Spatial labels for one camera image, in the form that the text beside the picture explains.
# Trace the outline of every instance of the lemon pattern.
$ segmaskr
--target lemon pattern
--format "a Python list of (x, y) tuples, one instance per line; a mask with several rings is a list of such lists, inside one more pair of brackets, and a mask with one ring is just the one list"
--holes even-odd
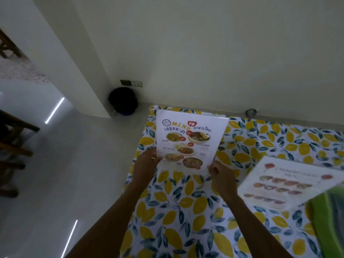
[[(156, 145), (156, 110), (161, 108), (203, 114), (151, 106), (134, 160)], [(343, 134), (230, 117), (215, 160), (233, 169), (240, 183), (263, 156), (344, 169)], [(135, 161), (129, 167), (125, 186), (131, 182), (134, 164)], [(310, 202), (284, 212), (248, 207), (292, 256), (321, 257)], [(234, 216), (210, 177), (157, 169), (133, 212), (120, 257), (252, 256)]]

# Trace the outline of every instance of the black trash bag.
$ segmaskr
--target black trash bag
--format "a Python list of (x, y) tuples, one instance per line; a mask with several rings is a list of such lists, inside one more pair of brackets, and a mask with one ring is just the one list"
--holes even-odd
[(119, 87), (111, 91), (109, 102), (123, 116), (134, 113), (139, 105), (135, 93), (127, 87)]

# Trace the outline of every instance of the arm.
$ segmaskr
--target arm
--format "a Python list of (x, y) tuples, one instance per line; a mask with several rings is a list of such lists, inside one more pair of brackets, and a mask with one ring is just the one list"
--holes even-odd
[(208, 169), (216, 190), (232, 211), (252, 257), (275, 257), (278, 254), (281, 258), (291, 258), (238, 196), (233, 171), (218, 161)]
[(134, 166), (132, 182), (112, 207), (87, 231), (66, 258), (117, 257), (137, 201), (154, 176), (161, 158), (146, 150)]

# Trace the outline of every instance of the glossy white floor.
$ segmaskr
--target glossy white floor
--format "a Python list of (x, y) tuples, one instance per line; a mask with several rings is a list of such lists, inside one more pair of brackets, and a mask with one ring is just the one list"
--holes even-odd
[(0, 198), (0, 258), (60, 258), (114, 203), (123, 189), (149, 114), (84, 116), (48, 83), (0, 80), (0, 108), (41, 128), (32, 158), (16, 171), (16, 199)]

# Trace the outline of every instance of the menu held in hands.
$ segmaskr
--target menu held in hands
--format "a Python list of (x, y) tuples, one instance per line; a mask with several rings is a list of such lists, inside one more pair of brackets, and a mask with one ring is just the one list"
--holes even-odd
[(341, 170), (264, 156), (238, 187), (238, 195), (252, 205), (283, 211), (342, 181)]
[(208, 173), (228, 118), (157, 110), (157, 156), (161, 166), (204, 175)]

